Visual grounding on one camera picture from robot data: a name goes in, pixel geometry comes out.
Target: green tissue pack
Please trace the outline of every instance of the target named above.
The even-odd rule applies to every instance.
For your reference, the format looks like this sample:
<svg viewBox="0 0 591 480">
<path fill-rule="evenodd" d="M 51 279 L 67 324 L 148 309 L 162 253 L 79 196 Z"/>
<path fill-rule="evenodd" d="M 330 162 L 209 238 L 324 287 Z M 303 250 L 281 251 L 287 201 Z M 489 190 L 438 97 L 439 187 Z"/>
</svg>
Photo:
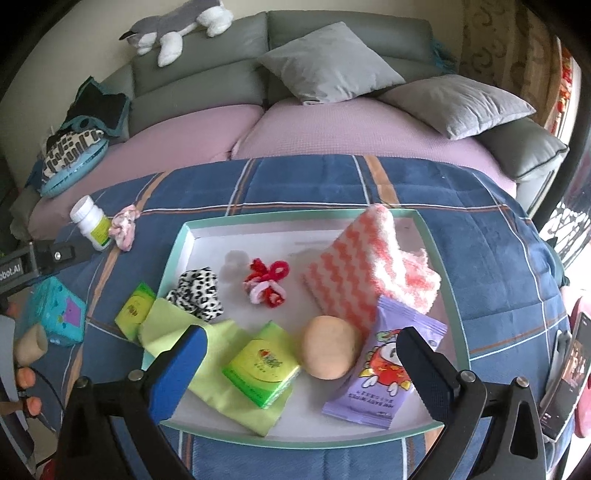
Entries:
<svg viewBox="0 0 591 480">
<path fill-rule="evenodd" d="M 257 407 L 268 408 L 300 369 L 291 336 L 269 322 L 222 372 Z"/>
</svg>

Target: black and white fabric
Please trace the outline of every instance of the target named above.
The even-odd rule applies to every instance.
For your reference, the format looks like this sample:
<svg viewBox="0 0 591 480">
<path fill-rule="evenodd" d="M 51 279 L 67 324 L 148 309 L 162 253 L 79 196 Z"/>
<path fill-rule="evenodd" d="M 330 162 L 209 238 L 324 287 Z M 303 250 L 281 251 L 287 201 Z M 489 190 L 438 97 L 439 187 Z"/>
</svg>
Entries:
<svg viewBox="0 0 591 480">
<path fill-rule="evenodd" d="M 177 288 L 168 292 L 166 299 L 206 322 L 223 313 L 217 297 L 217 275 L 209 267 L 183 273 Z"/>
<path fill-rule="evenodd" d="M 102 140 L 104 136 L 105 133 L 96 128 L 62 135 L 47 152 L 43 162 L 43 181 L 49 180 L 57 172 L 74 163 L 91 145 Z"/>
</svg>

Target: cable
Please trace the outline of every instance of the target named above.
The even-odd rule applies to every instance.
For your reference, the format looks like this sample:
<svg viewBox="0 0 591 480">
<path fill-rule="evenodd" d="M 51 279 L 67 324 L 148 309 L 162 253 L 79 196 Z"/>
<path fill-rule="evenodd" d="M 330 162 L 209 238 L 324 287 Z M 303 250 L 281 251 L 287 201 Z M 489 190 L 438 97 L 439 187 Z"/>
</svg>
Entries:
<svg viewBox="0 0 591 480">
<path fill-rule="evenodd" d="M 51 460 L 52 458 L 54 458 L 55 455 L 56 455 L 55 453 L 52 453 L 49 457 L 44 458 L 43 460 L 41 460 L 41 462 L 39 462 L 38 464 L 35 465 L 35 470 L 38 469 L 44 463 L 47 463 L 49 460 Z"/>
<path fill-rule="evenodd" d="M 33 371 L 35 372 L 35 375 L 38 375 L 38 376 L 39 376 L 39 378 L 41 378 L 41 379 L 42 379 L 42 380 L 43 380 L 43 381 L 44 381 L 44 382 L 47 384 L 47 386 L 48 386 L 49 388 L 51 388 L 51 391 L 53 392 L 53 394 L 54 394 L 54 396 L 55 396 L 55 398 L 56 398 L 57 402 L 60 404 L 61 411 L 62 411 L 63 413 L 65 413 L 65 411 L 66 411 L 66 408 L 64 407 L 64 404 L 62 403 L 60 396 L 57 394 L 57 391 L 56 391 L 56 389 L 55 389 L 55 388 L 53 388 L 53 385 L 51 384 L 51 382 L 50 382 L 48 379 L 46 379 L 46 378 L 45 378 L 45 375 L 43 375 L 43 374 L 42 374 L 42 373 L 41 373 L 39 370 L 37 370 L 36 368 L 33 368 L 33 367 L 29 367 L 29 368 L 30 368 L 31 370 L 33 370 Z"/>
</svg>

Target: white wall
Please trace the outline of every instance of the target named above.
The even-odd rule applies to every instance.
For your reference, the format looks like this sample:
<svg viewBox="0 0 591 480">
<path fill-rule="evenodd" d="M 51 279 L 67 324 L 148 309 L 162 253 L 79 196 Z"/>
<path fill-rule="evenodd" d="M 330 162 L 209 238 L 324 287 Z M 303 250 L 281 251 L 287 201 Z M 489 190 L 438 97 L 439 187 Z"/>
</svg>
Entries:
<svg viewBox="0 0 591 480">
<path fill-rule="evenodd" d="M 0 102 L 0 145 L 19 186 L 28 177 L 39 143 L 57 128 L 78 86 L 103 80 L 134 54 L 118 41 L 136 20 L 163 14 L 185 0 L 82 0 L 37 44 Z M 225 0 L 237 18 L 281 9 L 363 11 L 424 18 L 436 38 L 459 57 L 462 0 Z"/>
</svg>

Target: white pill bottle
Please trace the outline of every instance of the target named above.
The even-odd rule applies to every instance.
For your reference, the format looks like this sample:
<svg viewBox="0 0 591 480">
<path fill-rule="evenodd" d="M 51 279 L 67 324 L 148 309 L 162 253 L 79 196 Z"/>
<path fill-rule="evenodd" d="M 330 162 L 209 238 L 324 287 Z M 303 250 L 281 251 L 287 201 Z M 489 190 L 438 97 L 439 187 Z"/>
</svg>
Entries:
<svg viewBox="0 0 591 480">
<path fill-rule="evenodd" d="M 111 221 L 88 195 L 83 196 L 74 205 L 70 218 L 78 225 L 82 235 L 92 242 L 95 250 L 100 252 L 109 246 Z"/>
</svg>

